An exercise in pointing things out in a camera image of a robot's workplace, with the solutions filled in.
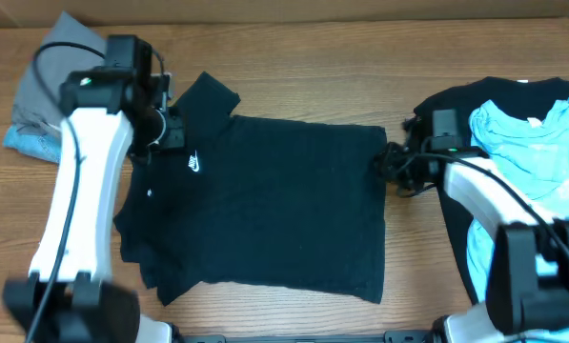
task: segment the black garment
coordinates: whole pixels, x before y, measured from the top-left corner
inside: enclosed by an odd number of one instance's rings
[[[238,102],[207,73],[177,101],[186,151],[133,166],[114,220],[123,260],[164,305],[199,281],[380,302],[384,129],[230,116]]]
[[[520,83],[496,77],[486,77],[470,85],[453,87],[437,93],[419,104],[414,112],[418,116],[427,116],[432,114],[434,110],[455,109],[458,115],[465,118],[466,123],[468,123],[468,118],[474,110],[486,101],[492,100],[499,109],[517,119],[526,120],[528,117],[535,117],[544,120],[556,100],[566,100],[568,97],[569,81],[560,78]],[[470,126],[466,127],[468,129],[464,140],[466,144],[470,145],[472,133]],[[478,302],[477,295],[466,263],[466,239],[473,216],[457,201],[450,198],[442,185],[438,186],[437,189],[457,268],[466,292],[472,303],[476,304]]]

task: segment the white logo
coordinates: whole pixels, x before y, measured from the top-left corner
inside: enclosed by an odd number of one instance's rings
[[[189,157],[189,168],[194,172],[199,172],[199,159],[197,158],[197,151],[195,151],[195,156],[191,155]]]

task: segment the light blue cloth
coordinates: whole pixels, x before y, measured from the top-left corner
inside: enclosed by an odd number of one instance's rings
[[[558,100],[542,123],[508,116],[492,101],[469,118],[471,144],[487,151],[515,186],[544,208],[569,217],[569,98]],[[479,301],[485,299],[494,242],[475,220],[468,231],[468,268]],[[557,265],[537,256],[539,274],[557,272]],[[549,337],[569,340],[569,329]]]
[[[18,128],[12,125],[5,134],[3,145],[6,148],[17,149],[28,156],[43,159],[45,161],[59,163],[62,152],[62,143],[47,133],[45,134],[22,134]]]

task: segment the wooden table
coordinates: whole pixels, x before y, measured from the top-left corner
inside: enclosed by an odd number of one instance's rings
[[[569,79],[569,20],[474,20],[301,25],[98,28],[133,33],[166,57],[176,96],[202,71],[237,91],[236,113],[386,128],[400,142],[400,122],[427,96],[486,75]],[[40,240],[57,167],[2,148],[17,82],[46,30],[0,30],[0,342],[20,342],[3,311],[8,276],[24,276]],[[130,182],[126,165],[117,207]],[[114,279],[138,290],[143,311],[184,334],[228,336],[383,333],[427,328],[466,310],[464,291],[435,192],[386,198],[383,300],[223,283],[200,284],[163,308],[143,290],[138,268],[119,256]]]

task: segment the wall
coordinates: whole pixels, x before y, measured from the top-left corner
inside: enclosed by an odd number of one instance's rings
[[[49,27],[61,10],[92,26],[569,15],[569,0],[0,0],[0,28]]]

